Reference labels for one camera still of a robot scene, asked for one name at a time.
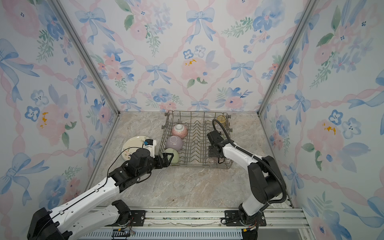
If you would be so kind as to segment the cream flamingo plate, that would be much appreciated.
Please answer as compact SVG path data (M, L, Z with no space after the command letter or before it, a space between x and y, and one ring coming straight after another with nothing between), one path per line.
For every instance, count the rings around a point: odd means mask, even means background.
M136 136L128 139L122 146L121 158L124 161L129 161L131 159L131 154L133 154L139 148L144 146L144 142L149 139L147 136Z

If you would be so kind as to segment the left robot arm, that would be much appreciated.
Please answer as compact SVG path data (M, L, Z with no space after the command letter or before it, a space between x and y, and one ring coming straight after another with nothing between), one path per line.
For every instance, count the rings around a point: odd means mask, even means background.
M117 196L129 187L141 183L141 177L155 169L167 168L173 153L151 156L146 148L135 148L130 160L124 162L93 188L71 201L47 210L41 208L32 217L29 240L76 240L104 226L127 226L134 216L128 205L116 200L102 210L92 210L100 203Z

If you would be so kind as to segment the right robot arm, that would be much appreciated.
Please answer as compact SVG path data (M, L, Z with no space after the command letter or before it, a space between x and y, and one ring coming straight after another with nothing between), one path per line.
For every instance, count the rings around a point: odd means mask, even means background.
M287 187L273 157L254 155L234 141L224 139L217 130L208 133L207 137L210 157L230 159L248 171L251 193L240 204L236 220L245 226L254 225L270 205L287 200Z

